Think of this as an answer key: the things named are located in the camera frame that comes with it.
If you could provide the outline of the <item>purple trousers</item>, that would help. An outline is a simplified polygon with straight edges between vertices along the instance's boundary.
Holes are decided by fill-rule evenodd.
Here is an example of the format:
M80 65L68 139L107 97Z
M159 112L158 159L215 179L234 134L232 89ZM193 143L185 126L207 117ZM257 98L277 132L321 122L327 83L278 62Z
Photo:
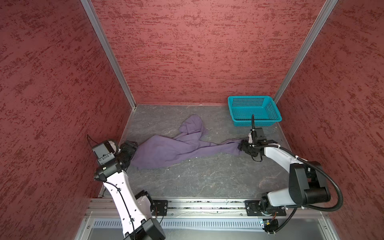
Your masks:
M198 115L187 118L174 138L154 135L139 145L131 165L137 169L158 169L179 164L185 160L209 157L219 153L240 155L241 139L227 140L221 144L204 142L202 136L208 131Z

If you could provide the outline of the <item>teal plastic basket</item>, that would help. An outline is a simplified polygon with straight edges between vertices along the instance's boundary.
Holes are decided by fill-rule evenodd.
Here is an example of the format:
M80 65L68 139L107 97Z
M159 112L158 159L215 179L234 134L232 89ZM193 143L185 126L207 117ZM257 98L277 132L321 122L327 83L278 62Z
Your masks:
M230 96L228 106L234 126L269 127L282 121L274 100L269 96Z

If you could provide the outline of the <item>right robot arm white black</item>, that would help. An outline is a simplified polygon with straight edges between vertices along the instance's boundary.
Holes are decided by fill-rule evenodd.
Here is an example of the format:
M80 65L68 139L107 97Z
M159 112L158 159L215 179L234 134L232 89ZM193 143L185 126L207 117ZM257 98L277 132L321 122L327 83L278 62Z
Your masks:
M279 207L304 207L331 200L327 178L309 166L311 164L322 169L318 162L300 161L298 156L272 140L257 143L242 140L238 148L252 158L265 156L289 173L287 188L265 193L262 196L259 209L263 214L270 215Z

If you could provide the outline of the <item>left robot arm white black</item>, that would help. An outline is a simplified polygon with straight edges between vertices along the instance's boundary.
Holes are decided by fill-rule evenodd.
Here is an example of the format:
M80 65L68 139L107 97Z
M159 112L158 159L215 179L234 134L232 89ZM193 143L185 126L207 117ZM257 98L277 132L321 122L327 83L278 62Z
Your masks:
M152 216L155 202L148 192L135 195L131 190L127 169L137 149L138 144L130 141L119 146L114 140L107 140L92 146L98 162L94 180L102 182L111 194L126 240L164 240L164 230Z

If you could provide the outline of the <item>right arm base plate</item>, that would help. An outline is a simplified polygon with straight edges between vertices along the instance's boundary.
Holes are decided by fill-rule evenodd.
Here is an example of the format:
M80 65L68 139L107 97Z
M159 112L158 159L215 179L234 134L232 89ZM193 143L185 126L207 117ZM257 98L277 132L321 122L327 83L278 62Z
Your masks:
M274 207L265 199L247 200L244 203L248 217L283 217L287 215L284 207Z

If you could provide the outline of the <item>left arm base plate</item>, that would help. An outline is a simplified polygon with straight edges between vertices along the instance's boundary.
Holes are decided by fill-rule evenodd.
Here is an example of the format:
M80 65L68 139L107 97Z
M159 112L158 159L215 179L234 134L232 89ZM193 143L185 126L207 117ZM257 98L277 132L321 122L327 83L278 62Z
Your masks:
M153 200L151 205L152 216L155 217L155 210L158 210L159 212L161 212L160 215L167 216L168 205L169 205L168 200Z

